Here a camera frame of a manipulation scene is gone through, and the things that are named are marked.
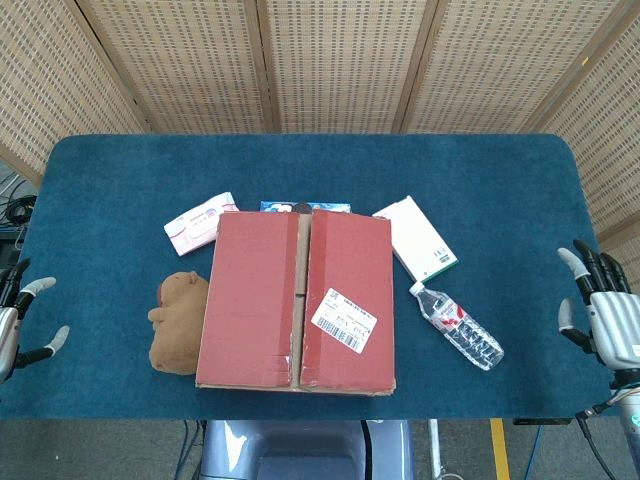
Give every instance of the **bottle cap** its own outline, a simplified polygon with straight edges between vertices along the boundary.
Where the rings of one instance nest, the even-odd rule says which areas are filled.
[[[413,287],[409,289],[409,293],[414,297],[417,297],[418,292],[420,292],[420,290],[422,289],[424,289],[424,285],[422,284],[422,282],[416,282],[413,284]]]

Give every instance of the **blue tablecloth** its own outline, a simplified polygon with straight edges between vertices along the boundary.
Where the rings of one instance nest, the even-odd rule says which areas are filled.
[[[151,369],[147,311],[170,273],[209,277],[213,245],[179,258],[163,225],[231,191],[349,202],[369,215],[411,195],[460,263],[430,282],[502,344],[482,372],[418,312],[396,261],[397,390],[349,397],[198,390]],[[0,386],[0,417],[560,417],[607,395],[607,372],[561,337],[576,287],[556,248],[595,242],[575,162],[549,135],[90,135],[62,140],[27,236],[25,281],[57,277],[24,322],[23,349],[71,326],[55,358]]]

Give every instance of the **wicker screen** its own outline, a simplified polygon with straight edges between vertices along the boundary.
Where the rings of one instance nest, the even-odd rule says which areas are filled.
[[[282,130],[391,131],[426,4],[268,0]]]
[[[614,0],[451,0],[410,132],[518,131]]]
[[[0,2],[0,156],[38,184],[52,146],[141,132],[130,104],[62,0]]]
[[[640,237],[611,249],[609,253],[622,264],[631,290],[640,294]]]
[[[640,212],[640,18],[544,129],[571,146],[596,232]]]
[[[265,130],[241,0],[79,3],[157,130]]]

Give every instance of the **barcode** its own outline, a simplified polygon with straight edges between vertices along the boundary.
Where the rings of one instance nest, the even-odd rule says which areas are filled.
[[[344,343],[347,347],[352,348],[353,350],[358,350],[360,347],[360,342],[353,335],[350,335],[348,332],[345,332],[340,327],[331,323],[325,317],[320,317],[318,323],[316,324],[323,331],[331,335],[333,338],[338,340],[339,342]]]

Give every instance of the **bottle label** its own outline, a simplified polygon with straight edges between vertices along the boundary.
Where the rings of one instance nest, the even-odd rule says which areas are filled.
[[[458,328],[467,315],[460,305],[449,299],[429,317],[429,320],[438,330],[451,332]]]

